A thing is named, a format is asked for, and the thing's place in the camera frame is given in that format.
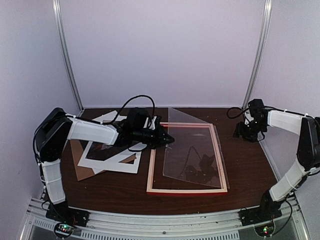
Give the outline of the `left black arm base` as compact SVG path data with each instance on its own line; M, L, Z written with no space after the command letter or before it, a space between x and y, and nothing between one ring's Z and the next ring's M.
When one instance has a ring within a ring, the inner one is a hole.
M90 215L88 211L69 207L67 200L58 204L53 204L49 199L47 201L49 206L45 214L46 218L66 223L73 227L87 226Z

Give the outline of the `clear acrylic sheet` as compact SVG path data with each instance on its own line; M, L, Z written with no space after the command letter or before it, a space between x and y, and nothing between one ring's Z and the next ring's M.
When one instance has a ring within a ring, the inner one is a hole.
M229 183L216 127L169 108L166 130L174 142L165 149L162 175L189 189L226 192Z

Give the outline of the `red wooden picture frame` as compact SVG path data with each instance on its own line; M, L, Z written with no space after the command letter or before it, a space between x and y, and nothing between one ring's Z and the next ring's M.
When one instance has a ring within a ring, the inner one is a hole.
M167 122L162 123L165 130L166 126L168 125ZM165 150L167 147L162 148L161 151L163 152L164 156L160 156L160 150L153 149L150 152L150 159L149 159L149 168L148 168L148 177L146 183L146 192L150 195L163 195L163 196L214 196L214 195L225 195L228 193L227 191L223 190L214 190L214 189L190 189L188 187L181 187L177 186L174 187L171 184L166 184L165 186L156 187L155 185L159 183L159 181L155 180L157 167L161 167L160 175L163 176L163 164L164 164L164 157L165 157Z

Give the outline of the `white photo mat board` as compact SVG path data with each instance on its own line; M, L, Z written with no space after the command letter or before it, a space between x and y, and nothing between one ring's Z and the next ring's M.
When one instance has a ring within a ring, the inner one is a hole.
M144 144L112 147L92 141L71 140L71 152L79 181L105 171L137 174Z

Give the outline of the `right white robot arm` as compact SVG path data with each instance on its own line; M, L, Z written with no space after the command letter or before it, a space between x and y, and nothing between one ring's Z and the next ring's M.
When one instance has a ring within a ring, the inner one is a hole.
M265 136L269 128L275 128L298 137L295 159L284 176L262 195L256 210L259 220L268 220L286 198L298 190L311 175L320 172L320 119L307 113L267 106L260 98L248 102L247 107L237 107L238 114L226 116L229 119L241 117L235 126L233 137L250 143L258 143L258 135Z

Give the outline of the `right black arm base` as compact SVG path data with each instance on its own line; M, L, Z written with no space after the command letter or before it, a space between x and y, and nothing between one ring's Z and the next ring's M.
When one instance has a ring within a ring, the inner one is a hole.
M261 197L260 204L254 208L241 209L238 214L243 226L254 225L282 216L280 207L285 200L274 201L267 190Z

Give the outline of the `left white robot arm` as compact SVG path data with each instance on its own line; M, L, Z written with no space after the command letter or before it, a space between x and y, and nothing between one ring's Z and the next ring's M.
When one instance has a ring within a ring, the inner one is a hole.
M141 143L146 149L157 149L175 141L161 125L161 116L150 116L148 111L135 107L123 120L97 121L69 115L55 108L34 132L32 148L46 188L52 213L61 222L72 218L72 211L63 189L61 158L68 141L96 142L112 147L130 147Z

